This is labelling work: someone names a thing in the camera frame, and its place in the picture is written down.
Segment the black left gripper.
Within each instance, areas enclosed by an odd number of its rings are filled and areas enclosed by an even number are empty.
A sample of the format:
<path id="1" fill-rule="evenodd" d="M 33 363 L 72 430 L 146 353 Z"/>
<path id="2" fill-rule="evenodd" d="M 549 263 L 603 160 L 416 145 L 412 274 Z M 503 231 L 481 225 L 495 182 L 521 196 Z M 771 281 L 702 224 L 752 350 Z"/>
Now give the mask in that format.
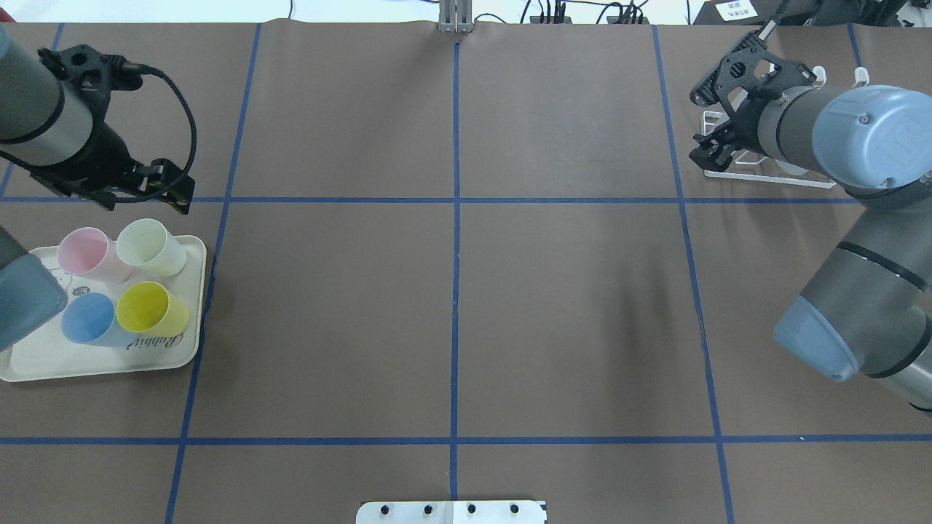
<path id="1" fill-rule="evenodd" d="M 37 55 L 61 87 L 76 94 L 81 106 L 89 110 L 91 128 L 70 158 L 49 167 L 30 168 L 33 179 L 58 196 L 89 200 L 108 211 L 117 205 L 156 200 L 187 215 L 196 185 L 189 172 L 197 152 L 197 124 L 176 83 L 154 66 L 130 62 L 123 55 L 100 53 L 87 44 L 61 51 L 38 49 Z M 164 158 L 149 165 L 137 162 L 124 140 L 106 123 L 112 92 L 135 92 L 143 86 L 144 76 L 164 81 L 186 115 L 190 145 L 183 167 Z"/>

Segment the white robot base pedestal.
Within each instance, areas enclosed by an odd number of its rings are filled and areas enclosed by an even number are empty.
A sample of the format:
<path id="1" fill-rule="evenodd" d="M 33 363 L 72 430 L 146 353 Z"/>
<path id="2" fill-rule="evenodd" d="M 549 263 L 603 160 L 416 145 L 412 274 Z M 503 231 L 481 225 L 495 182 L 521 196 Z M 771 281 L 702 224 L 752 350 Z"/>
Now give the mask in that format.
<path id="1" fill-rule="evenodd" d="M 370 501 L 356 523 L 547 523 L 544 501 Z"/>

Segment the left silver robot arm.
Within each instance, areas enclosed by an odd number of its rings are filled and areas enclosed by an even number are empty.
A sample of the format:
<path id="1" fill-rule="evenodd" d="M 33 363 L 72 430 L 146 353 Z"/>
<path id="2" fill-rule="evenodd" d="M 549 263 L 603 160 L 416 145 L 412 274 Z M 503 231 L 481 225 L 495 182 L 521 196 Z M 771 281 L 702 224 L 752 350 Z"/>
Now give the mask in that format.
<path id="1" fill-rule="evenodd" d="M 183 166 L 169 159 L 137 162 L 125 140 L 106 123 L 113 92 L 134 92 L 145 76 L 164 81 L 189 123 Z M 2 31 L 2 158 L 64 198 L 89 200 L 108 211 L 117 205 L 162 202 L 187 215 L 195 193 L 190 175 L 197 126 L 174 81 L 149 64 L 103 54 L 86 44 L 31 54 Z"/>

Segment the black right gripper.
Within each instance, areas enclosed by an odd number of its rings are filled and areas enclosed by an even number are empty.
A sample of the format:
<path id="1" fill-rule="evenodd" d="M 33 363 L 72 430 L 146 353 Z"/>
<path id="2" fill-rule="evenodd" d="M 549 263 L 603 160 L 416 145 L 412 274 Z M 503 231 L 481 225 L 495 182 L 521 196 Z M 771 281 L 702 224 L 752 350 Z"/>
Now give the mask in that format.
<path id="1" fill-rule="evenodd" d="M 813 87 L 816 74 L 805 63 L 778 57 L 767 49 L 763 33 L 747 33 L 736 41 L 703 79 L 690 90 L 701 107 L 719 104 L 725 120 L 709 134 L 695 134 L 689 158 L 703 170 L 724 172 L 740 150 L 766 155 L 765 140 L 774 132 L 760 132 L 765 109 L 788 103 L 792 87 Z"/>

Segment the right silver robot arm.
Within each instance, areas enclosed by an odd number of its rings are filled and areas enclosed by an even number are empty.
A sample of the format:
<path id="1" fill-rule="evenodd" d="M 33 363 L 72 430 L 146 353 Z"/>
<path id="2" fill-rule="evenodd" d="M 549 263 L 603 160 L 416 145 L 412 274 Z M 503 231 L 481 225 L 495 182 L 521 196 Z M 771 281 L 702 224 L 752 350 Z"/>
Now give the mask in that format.
<path id="1" fill-rule="evenodd" d="M 787 352 L 836 382 L 875 379 L 930 415 L 929 94 L 819 85 L 805 63 L 746 33 L 690 90 L 724 122 L 690 159 L 723 172 L 739 150 L 825 175 L 863 210 L 773 329 Z"/>

